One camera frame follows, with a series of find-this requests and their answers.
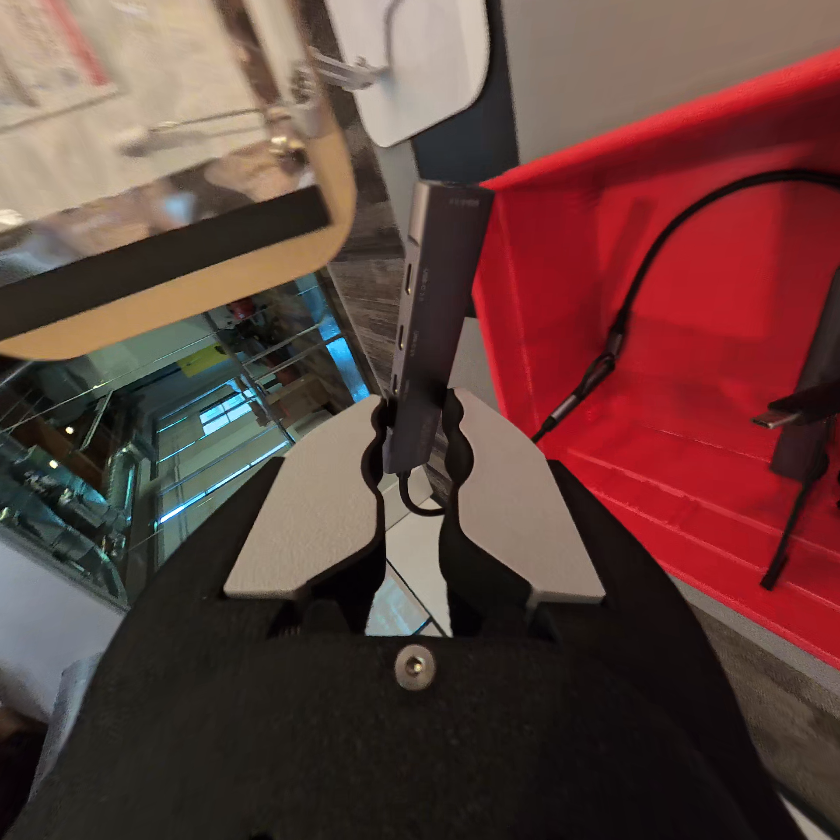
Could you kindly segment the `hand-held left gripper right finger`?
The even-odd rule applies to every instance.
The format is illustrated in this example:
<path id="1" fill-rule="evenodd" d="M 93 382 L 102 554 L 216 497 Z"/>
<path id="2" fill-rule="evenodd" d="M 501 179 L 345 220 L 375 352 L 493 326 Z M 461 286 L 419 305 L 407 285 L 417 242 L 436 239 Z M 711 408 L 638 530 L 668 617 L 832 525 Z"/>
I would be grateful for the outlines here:
<path id="1" fill-rule="evenodd" d="M 442 574 L 468 604 L 599 603 L 605 590 L 549 461 L 463 387 L 443 414 Z"/>

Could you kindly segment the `slim grey multiport usb hub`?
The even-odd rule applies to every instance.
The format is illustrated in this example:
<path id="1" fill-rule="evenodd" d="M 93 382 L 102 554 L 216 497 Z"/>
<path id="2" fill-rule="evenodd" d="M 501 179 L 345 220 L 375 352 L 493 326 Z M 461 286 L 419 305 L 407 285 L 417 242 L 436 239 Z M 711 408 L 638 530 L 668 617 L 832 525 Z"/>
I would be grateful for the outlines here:
<path id="1" fill-rule="evenodd" d="M 494 197 L 480 185 L 414 185 L 388 385 L 386 474 L 410 473 L 432 453 Z"/>

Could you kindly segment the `red plastic bin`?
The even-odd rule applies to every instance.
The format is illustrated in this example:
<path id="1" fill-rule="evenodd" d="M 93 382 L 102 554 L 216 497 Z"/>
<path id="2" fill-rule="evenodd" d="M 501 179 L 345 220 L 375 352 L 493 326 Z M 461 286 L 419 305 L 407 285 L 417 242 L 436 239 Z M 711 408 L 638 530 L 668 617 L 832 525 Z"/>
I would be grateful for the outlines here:
<path id="1" fill-rule="evenodd" d="M 838 173 L 838 49 L 523 164 L 496 193 L 474 285 L 498 405 L 534 433 L 578 384 L 648 248 L 748 175 Z M 791 394 L 839 262 L 838 193 L 751 187 L 682 224 L 632 307 L 616 370 L 541 444 L 669 573 L 838 668 L 838 486 L 808 500 L 751 422 Z"/>

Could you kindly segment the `rounded wooden board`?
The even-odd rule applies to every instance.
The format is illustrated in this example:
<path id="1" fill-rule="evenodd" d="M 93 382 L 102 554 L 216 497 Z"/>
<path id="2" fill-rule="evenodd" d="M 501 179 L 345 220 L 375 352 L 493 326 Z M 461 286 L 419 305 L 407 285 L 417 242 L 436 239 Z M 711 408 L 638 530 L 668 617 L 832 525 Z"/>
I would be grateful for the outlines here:
<path id="1" fill-rule="evenodd" d="M 71 359 L 325 267 L 350 234 L 357 191 L 341 127 L 330 114 L 324 127 L 307 151 L 331 216 L 327 227 L 2 340 L 2 355 L 23 361 Z"/>

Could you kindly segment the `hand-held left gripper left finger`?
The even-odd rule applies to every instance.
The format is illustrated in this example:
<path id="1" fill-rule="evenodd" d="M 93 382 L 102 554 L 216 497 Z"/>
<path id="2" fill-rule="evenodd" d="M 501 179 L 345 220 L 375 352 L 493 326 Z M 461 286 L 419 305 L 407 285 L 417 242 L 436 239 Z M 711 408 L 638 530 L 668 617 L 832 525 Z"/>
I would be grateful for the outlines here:
<path id="1" fill-rule="evenodd" d="M 226 596 L 293 600 L 384 547 L 386 408 L 369 396 L 293 446 L 224 583 Z"/>

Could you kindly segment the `labelled dark grey usb hub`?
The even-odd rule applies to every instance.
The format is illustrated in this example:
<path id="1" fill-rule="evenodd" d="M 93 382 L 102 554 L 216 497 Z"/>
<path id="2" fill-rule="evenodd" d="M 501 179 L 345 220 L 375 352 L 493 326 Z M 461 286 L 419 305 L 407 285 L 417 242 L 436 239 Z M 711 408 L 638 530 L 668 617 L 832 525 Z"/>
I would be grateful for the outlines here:
<path id="1" fill-rule="evenodd" d="M 838 377 L 839 270 L 836 270 L 794 392 L 834 382 Z M 773 452 L 771 471 L 777 476 L 803 482 L 828 446 L 830 426 L 830 421 L 821 421 L 783 427 Z"/>

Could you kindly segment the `instruction sheet in plastic sleeve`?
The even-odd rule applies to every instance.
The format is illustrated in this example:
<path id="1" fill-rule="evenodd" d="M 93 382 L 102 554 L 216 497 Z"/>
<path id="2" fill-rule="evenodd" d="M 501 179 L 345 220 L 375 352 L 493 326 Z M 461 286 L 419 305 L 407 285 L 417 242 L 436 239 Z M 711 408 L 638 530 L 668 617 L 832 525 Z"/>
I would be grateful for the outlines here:
<path id="1" fill-rule="evenodd" d="M 2 287 L 233 214 L 329 219 L 288 2 L 2 1 Z"/>

